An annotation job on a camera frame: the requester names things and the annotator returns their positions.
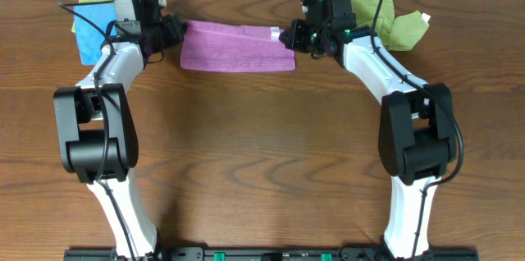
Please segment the folded blue cloth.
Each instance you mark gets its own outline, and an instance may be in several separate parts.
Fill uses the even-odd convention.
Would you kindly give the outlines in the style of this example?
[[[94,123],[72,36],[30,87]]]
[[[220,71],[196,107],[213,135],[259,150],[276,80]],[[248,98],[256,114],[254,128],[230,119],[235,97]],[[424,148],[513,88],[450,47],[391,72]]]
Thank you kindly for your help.
[[[93,22],[101,31],[116,19],[113,3],[76,6],[74,11]],[[89,23],[76,16],[74,18],[75,36],[81,63],[94,66],[101,57],[101,44],[104,37]]]

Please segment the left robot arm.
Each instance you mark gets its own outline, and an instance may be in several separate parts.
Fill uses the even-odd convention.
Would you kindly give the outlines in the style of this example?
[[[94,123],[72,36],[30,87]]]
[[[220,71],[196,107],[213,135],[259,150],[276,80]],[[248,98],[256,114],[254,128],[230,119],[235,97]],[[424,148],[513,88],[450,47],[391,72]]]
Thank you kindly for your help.
[[[104,28],[76,11],[103,41],[101,56],[76,85],[55,91],[53,106],[62,166],[87,185],[101,205],[114,235],[115,248],[104,252],[70,251],[80,260],[168,260],[158,229],[145,208],[136,181],[139,142],[127,99],[135,78],[153,54],[163,54],[184,40],[186,25],[165,15],[166,0],[109,0],[115,19]]]

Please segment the crumpled green microfiber cloth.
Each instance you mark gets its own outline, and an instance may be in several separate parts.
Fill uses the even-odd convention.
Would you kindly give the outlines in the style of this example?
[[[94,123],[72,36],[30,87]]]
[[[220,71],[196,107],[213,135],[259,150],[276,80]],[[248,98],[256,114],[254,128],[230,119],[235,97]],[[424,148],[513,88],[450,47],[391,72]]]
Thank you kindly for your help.
[[[379,0],[351,0],[357,27],[371,27]],[[391,51],[410,51],[429,28],[431,16],[414,11],[396,16],[393,0],[383,0],[375,31],[383,45]]]

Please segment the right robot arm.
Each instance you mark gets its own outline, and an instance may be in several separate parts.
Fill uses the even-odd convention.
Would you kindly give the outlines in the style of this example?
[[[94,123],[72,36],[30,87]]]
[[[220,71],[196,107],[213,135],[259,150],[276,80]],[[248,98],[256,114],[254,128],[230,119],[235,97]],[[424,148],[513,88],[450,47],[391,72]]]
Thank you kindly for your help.
[[[357,25],[350,0],[300,1],[305,17],[293,20],[279,40],[295,52],[333,57],[381,105],[378,151],[391,177],[391,202],[379,259],[431,259],[432,201],[456,156],[451,92],[405,69],[373,26]]]

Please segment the purple microfiber cloth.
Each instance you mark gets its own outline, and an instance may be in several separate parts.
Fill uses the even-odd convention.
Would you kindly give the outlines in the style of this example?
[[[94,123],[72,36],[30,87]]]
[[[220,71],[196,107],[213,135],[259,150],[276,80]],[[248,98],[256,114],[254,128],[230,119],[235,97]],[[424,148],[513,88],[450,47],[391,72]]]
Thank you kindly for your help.
[[[207,72],[277,72],[295,69],[294,52],[277,26],[188,21],[180,66]]]

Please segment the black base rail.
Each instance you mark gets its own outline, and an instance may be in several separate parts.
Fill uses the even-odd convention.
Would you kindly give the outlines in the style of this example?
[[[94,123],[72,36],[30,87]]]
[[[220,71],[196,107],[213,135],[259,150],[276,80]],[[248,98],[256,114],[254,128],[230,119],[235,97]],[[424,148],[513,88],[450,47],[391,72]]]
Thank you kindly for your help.
[[[65,250],[65,261],[116,261],[132,260],[111,250]],[[379,260],[430,260],[430,261],[477,261],[476,250],[434,250],[415,259],[394,259],[380,247],[343,247],[338,250],[226,250],[201,247],[177,247],[160,249],[136,260],[156,261],[379,261]]]

